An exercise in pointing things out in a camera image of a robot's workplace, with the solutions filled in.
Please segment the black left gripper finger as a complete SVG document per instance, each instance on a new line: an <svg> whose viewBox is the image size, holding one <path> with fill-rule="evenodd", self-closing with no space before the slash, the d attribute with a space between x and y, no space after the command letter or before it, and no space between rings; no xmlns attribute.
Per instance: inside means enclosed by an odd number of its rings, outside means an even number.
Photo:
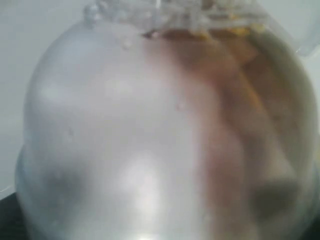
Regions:
<svg viewBox="0 0 320 240"><path fill-rule="evenodd" d="M0 240L29 240L16 193L0 201Z"/></svg>

